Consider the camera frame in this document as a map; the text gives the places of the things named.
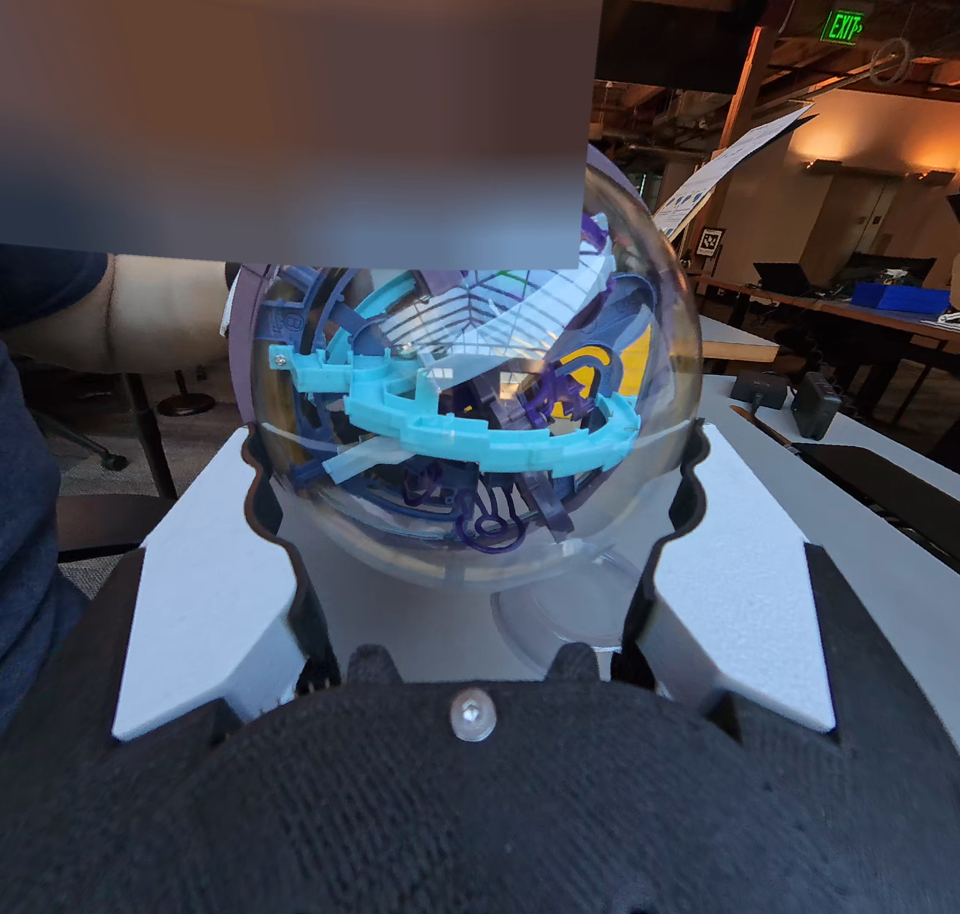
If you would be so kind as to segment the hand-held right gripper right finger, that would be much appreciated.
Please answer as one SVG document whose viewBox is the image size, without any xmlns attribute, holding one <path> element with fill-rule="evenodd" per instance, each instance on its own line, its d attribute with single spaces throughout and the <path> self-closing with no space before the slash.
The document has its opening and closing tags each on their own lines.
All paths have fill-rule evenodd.
<svg viewBox="0 0 960 914">
<path fill-rule="evenodd" d="M 731 692 L 832 731 L 804 532 L 711 423 L 643 437 L 628 461 L 650 476 L 678 469 L 679 481 L 670 530 L 626 604 L 611 675 L 650 681 L 703 713 Z"/>
</svg>

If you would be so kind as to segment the black mat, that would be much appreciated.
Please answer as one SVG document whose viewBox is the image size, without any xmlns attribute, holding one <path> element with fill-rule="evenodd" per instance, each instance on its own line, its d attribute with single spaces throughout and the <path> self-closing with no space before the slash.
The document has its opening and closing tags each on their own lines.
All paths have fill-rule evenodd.
<svg viewBox="0 0 960 914">
<path fill-rule="evenodd" d="M 795 442 L 790 450 L 920 548 L 959 572 L 959 501 L 863 447 Z"/>
</svg>

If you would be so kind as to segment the white poster board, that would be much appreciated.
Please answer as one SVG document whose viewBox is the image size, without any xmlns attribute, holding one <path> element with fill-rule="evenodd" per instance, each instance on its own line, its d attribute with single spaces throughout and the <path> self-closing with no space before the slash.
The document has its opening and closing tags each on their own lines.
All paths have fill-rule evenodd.
<svg viewBox="0 0 960 914">
<path fill-rule="evenodd" d="M 808 122 L 812 117 L 812 108 L 812 104 L 804 104 L 798 110 L 752 128 L 717 153 L 680 185 L 654 213 L 655 226 L 668 240 L 681 234 L 726 176 L 757 152 Z"/>
</svg>

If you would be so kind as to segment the long wooden table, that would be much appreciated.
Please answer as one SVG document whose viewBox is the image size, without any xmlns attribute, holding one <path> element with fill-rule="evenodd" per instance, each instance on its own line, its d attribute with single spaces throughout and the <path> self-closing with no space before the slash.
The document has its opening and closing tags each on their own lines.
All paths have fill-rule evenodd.
<svg viewBox="0 0 960 914">
<path fill-rule="evenodd" d="M 748 312 L 782 324 L 780 344 L 806 359 L 806 368 L 828 366 L 844 392 L 867 367 L 866 379 L 853 398 L 857 411 L 871 416 L 903 361 L 959 374 L 958 333 L 923 324 L 906 315 L 857 307 L 823 297 L 794 297 L 694 276 L 692 283 L 711 300 L 731 303 L 727 320 L 743 326 Z"/>
</svg>

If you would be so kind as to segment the small white table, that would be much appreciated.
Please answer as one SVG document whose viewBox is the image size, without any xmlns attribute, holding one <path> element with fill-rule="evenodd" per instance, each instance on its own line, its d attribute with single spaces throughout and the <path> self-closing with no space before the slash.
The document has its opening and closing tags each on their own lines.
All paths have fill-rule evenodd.
<svg viewBox="0 0 960 914">
<path fill-rule="evenodd" d="M 700 315 L 702 358 L 770 364 L 779 355 L 780 345 L 725 322 Z"/>
</svg>

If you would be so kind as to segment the blue box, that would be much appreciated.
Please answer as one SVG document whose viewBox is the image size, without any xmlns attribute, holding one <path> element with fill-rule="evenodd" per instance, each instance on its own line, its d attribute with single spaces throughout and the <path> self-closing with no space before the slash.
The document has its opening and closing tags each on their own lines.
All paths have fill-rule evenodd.
<svg viewBox="0 0 960 914">
<path fill-rule="evenodd" d="M 850 298 L 858 308 L 940 316 L 951 306 L 951 292 L 906 284 L 859 282 Z"/>
</svg>

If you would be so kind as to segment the black laptop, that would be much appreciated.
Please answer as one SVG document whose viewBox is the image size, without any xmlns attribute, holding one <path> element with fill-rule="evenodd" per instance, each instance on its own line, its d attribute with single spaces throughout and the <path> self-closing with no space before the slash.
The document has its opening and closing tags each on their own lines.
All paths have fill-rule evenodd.
<svg viewBox="0 0 960 914">
<path fill-rule="evenodd" d="M 754 262 L 757 286 L 763 291 L 787 296 L 807 297 L 814 291 L 814 285 L 799 262 Z"/>
</svg>

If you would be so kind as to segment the upright black power adapter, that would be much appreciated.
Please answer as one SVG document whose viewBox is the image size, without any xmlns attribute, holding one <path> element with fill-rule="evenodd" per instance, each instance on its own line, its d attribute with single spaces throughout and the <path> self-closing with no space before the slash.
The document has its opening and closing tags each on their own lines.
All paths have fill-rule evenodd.
<svg viewBox="0 0 960 914">
<path fill-rule="evenodd" d="M 791 402 L 791 413 L 800 437 L 823 440 L 842 405 L 843 399 L 832 383 L 822 373 L 808 371 Z"/>
</svg>

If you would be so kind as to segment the black office chair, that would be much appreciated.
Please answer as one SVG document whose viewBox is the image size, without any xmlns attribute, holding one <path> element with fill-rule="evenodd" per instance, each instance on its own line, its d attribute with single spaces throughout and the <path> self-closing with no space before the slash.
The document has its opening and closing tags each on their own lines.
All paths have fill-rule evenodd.
<svg viewBox="0 0 960 914">
<path fill-rule="evenodd" d="M 141 376 L 122 380 L 136 434 L 157 496 L 130 493 L 62 495 L 55 504 L 57 560 L 61 564 L 124 555 L 138 548 L 178 499 L 162 434 Z"/>
</svg>

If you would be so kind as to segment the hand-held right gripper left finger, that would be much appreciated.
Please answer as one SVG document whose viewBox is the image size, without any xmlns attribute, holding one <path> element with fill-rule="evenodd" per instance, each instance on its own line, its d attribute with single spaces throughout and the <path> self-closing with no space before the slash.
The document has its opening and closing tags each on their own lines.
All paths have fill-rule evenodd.
<svg viewBox="0 0 960 914">
<path fill-rule="evenodd" d="M 338 683 L 304 563 L 251 426 L 236 430 L 142 543 L 112 733 L 134 740 L 223 701 L 252 721 L 292 699 L 307 664 Z"/>
</svg>

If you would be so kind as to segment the person's dark blue clothing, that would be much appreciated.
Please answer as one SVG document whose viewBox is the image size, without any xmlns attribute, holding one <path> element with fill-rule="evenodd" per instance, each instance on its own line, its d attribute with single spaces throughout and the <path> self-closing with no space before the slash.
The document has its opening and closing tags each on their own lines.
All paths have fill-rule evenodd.
<svg viewBox="0 0 960 914">
<path fill-rule="evenodd" d="M 1 328 L 21 328 L 88 296 L 107 272 L 102 252 L 1 247 Z M 58 567 L 60 472 L 1 344 L 1 730 L 87 597 Z"/>
</svg>

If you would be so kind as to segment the flat black power adapter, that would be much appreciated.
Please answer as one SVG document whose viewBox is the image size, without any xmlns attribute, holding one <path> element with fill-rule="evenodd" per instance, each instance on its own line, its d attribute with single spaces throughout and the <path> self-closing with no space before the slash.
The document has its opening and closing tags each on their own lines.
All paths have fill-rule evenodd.
<svg viewBox="0 0 960 914">
<path fill-rule="evenodd" d="M 750 405 L 752 411 L 760 407 L 780 410 L 785 405 L 788 390 L 788 379 L 780 373 L 742 370 L 728 396 L 733 401 Z"/>
</svg>

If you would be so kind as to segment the clear plastic maze ball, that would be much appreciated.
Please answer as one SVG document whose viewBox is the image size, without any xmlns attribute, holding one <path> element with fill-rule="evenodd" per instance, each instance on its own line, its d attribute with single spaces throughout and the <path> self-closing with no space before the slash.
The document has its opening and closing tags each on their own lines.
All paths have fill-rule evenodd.
<svg viewBox="0 0 960 914">
<path fill-rule="evenodd" d="M 699 409 L 690 286 L 588 146 L 570 270 L 227 265 L 234 389 L 273 477 L 378 571 L 451 591 L 610 546 Z"/>
</svg>

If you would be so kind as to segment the person's left forearm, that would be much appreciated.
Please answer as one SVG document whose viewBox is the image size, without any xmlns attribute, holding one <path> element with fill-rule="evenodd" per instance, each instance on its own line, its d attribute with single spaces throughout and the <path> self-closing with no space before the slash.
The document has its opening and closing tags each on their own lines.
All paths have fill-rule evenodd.
<svg viewBox="0 0 960 914">
<path fill-rule="evenodd" d="M 228 356 L 223 261 L 110 255 L 85 298 L 2 332 L 8 349 L 90 373 L 170 373 Z"/>
</svg>

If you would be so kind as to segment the clear round ball stand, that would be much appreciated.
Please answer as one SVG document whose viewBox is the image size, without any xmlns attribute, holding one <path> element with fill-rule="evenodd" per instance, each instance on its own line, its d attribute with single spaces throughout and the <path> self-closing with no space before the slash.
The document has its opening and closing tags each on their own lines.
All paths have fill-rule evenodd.
<svg viewBox="0 0 960 914">
<path fill-rule="evenodd" d="M 619 648 L 642 570 L 606 551 L 563 573 L 494 592 L 494 621 L 504 638 L 537 668 L 547 668 L 564 644 Z"/>
</svg>

